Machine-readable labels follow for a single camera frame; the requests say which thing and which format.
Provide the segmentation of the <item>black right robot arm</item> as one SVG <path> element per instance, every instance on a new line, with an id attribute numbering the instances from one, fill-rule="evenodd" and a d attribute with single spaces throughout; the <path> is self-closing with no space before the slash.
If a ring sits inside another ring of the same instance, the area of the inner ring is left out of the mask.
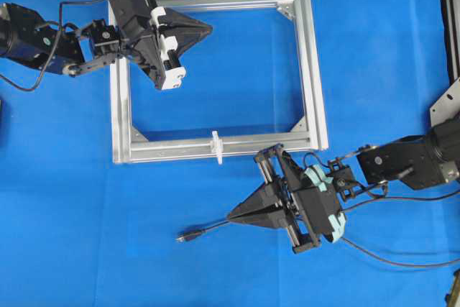
<path id="1" fill-rule="evenodd" d="M 337 242 L 346 216 L 341 202 L 387 191 L 399 180 L 414 191 L 459 179 L 459 82 L 454 81 L 429 110 L 431 128 L 385 145 L 366 145 L 351 152 L 367 185 L 359 183 L 342 157 L 301 168 L 281 144 L 259 151 L 254 161 L 263 184 L 226 217 L 235 224 L 285 229 L 295 253 Z"/>

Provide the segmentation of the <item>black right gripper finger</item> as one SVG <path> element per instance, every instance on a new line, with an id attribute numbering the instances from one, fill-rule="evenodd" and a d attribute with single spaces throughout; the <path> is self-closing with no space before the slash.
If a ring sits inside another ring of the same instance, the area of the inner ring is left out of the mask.
<path id="1" fill-rule="evenodd" d="M 264 208 L 282 208 L 285 210 L 282 202 L 282 185 L 280 182 L 274 181 L 271 183 L 263 183 L 255 192 L 253 192 L 233 210 L 253 210 Z"/>
<path id="2" fill-rule="evenodd" d="M 226 216 L 226 220 L 236 224 L 270 229 L 287 228 L 291 225 L 291 219 L 282 208 L 235 209 Z"/>

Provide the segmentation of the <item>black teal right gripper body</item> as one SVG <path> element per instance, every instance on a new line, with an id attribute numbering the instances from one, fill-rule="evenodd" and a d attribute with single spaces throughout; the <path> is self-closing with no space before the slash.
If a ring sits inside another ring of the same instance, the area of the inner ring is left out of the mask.
<path id="1" fill-rule="evenodd" d="M 259 151 L 254 161 L 264 183 L 282 185 L 282 203 L 291 225 L 281 229 L 287 231 L 294 253 L 320 247 L 321 237 L 334 243 L 344 235 L 346 216 L 332 179 L 319 165 L 301 168 L 281 144 Z"/>

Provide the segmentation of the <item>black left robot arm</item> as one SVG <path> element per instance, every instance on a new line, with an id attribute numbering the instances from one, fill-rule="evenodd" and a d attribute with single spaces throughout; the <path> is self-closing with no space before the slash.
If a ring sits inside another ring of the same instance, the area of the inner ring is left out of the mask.
<path id="1" fill-rule="evenodd" d="M 209 36 L 211 25 L 160 6 L 157 0 L 107 1 L 116 23 L 84 27 L 44 20 L 35 10 L 1 5 L 1 57 L 41 73 L 76 77 L 114 64 L 135 63 L 158 90 L 180 87 L 180 56 Z"/>

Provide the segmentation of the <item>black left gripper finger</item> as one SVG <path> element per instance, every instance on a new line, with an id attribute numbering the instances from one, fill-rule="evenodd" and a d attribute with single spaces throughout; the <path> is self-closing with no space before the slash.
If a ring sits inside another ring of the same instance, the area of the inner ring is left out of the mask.
<path id="1" fill-rule="evenodd" d="M 204 40 L 212 33 L 212 28 L 174 28 L 165 31 L 166 37 L 174 36 L 178 42 L 176 50 L 177 56 L 180 57 L 195 44 Z"/>
<path id="2" fill-rule="evenodd" d="M 165 13 L 165 23 L 168 29 L 183 29 L 191 32 L 212 32 L 211 25 L 177 12 L 171 8 L 165 7 Z"/>

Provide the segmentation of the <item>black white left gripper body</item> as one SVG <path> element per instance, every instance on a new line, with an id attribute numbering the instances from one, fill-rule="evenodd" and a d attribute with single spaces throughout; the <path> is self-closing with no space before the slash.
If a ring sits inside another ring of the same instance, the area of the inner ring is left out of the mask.
<path id="1" fill-rule="evenodd" d="M 161 91 L 179 88 L 186 69 L 178 57 L 178 40 L 162 31 L 167 11 L 156 0 L 109 0 L 122 36 L 122 54 L 132 59 Z"/>

